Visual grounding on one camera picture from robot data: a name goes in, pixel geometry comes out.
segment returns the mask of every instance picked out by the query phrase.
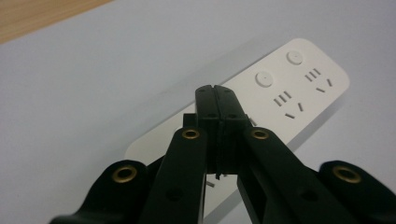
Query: brass insert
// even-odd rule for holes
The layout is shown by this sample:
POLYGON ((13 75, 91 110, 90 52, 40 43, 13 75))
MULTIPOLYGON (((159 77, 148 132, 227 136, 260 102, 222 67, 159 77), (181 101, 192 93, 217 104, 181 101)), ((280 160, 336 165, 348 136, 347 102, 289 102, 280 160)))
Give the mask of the brass insert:
POLYGON ((137 175, 137 170, 132 165, 121 166, 113 173, 113 180, 123 184, 133 180, 137 175))
POLYGON ((262 131, 262 130, 253 130, 251 131, 251 135, 257 139, 267 139, 270 134, 268 132, 262 131))
POLYGON ((196 131, 194 129, 188 129, 188 130, 185 130, 181 135, 187 139, 195 139, 195 138, 199 137, 200 134, 198 131, 196 131))
POLYGON ((348 183, 358 184, 361 182, 361 176, 346 166, 343 165, 334 166, 332 168, 332 172, 334 173, 335 176, 348 183))

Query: round button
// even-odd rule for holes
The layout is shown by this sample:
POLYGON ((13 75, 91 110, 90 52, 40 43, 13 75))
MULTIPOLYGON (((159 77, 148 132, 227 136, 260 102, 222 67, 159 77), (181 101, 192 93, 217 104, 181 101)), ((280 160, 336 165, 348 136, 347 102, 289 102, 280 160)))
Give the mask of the round button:
POLYGON ((304 58, 303 55, 301 55, 300 52, 298 51, 290 51, 287 55, 286 58, 288 58, 289 63, 292 63, 294 65, 299 65, 303 62, 304 58))
POLYGON ((260 86, 268 88, 274 83, 274 79, 271 74, 267 72, 260 72, 256 75, 256 82, 260 86))

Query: power strip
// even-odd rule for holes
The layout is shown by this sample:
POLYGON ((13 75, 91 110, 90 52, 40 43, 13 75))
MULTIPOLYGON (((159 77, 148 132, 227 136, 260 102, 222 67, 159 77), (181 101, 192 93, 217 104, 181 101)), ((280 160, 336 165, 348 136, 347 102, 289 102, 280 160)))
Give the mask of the power strip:
MULTIPOLYGON (((310 135, 302 133, 312 133, 312 127, 317 129, 329 116, 326 111, 335 106, 334 102, 348 88, 349 79, 323 51, 299 38, 222 86, 235 92, 253 125, 272 130, 295 150, 299 145, 295 143, 302 143, 310 135)), ((159 159, 166 153, 175 130, 182 126, 183 114, 194 113, 194 109, 195 105, 189 105, 134 141, 125 159, 145 164, 159 159)), ((220 181, 208 175, 207 181, 211 184, 205 193, 205 216, 237 190, 235 175, 220 181)))

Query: white table surface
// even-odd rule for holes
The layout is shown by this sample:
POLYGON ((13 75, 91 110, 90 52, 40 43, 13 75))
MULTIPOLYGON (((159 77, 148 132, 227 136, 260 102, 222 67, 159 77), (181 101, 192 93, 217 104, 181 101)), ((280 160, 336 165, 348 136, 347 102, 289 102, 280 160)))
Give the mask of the white table surface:
MULTIPOLYGON (((344 106, 297 151, 396 191, 395 1, 118 0, 0 45, 0 223, 75 212, 139 136, 295 37, 340 64, 344 106)), ((241 203, 220 223, 249 223, 241 203)))

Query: socket outlet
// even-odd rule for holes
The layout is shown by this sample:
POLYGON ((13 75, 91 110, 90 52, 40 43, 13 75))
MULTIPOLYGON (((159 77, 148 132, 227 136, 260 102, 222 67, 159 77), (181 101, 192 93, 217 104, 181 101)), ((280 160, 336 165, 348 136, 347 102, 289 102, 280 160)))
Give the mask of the socket outlet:
MULTIPOLYGON (((323 51, 299 38, 222 85, 235 92, 253 125, 272 130, 295 150, 335 111, 331 108, 348 88, 349 79, 323 51)), ((174 130, 181 127, 183 114, 194 113, 194 108, 187 106, 138 138, 128 147, 125 159, 145 164, 159 159, 166 153, 174 130)), ((234 175, 220 181, 208 175, 206 180, 205 216, 237 190, 234 175)))

